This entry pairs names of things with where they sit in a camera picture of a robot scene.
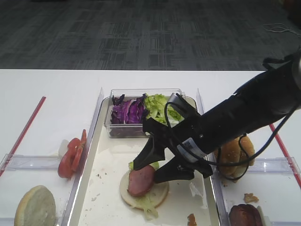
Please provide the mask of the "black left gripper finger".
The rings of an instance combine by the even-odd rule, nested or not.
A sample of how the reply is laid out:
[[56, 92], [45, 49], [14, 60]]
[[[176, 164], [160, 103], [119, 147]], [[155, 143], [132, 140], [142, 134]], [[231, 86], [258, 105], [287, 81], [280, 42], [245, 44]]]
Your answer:
[[165, 160], [165, 147], [150, 136], [142, 151], [134, 159], [134, 170], [140, 170], [157, 161]]

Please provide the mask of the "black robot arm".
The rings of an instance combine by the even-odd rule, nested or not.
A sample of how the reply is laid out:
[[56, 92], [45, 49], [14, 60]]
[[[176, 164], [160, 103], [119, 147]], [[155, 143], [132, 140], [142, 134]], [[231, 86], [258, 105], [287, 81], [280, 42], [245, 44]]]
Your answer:
[[173, 107], [183, 120], [175, 126], [161, 124], [153, 118], [143, 122], [150, 137], [133, 161], [133, 169], [165, 159], [165, 149], [174, 157], [155, 172], [155, 183], [191, 180], [194, 172], [207, 178], [212, 166], [222, 162], [205, 157], [240, 135], [251, 133], [276, 121], [283, 125], [301, 107], [301, 53], [283, 59], [266, 58], [266, 71], [258, 74], [232, 96], [204, 114], [172, 94], [166, 105]]

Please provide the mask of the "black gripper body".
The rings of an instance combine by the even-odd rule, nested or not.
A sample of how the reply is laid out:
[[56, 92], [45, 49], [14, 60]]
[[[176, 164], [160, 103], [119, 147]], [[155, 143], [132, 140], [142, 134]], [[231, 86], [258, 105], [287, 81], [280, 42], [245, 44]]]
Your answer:
[[199, 135], [194, 131], [193, 119], [189, 117], [169, 127], [149, 118], [143, 122], [143, 131], [158, 140], [165, 149], [168, 148], [186, 167], [201, 173], [200, 163], [207, 153], [198, 147]]

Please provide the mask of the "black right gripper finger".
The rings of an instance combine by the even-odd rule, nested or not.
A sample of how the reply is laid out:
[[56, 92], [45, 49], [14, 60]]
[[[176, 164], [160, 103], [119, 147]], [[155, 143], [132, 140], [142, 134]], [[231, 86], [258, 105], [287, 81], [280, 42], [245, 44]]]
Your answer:
[[192, 180], [193, 178], [194, 170], [186, 167], [183, 161], [174, 157], [156, 170], [154, 182], [163, 183], [174, 180]]

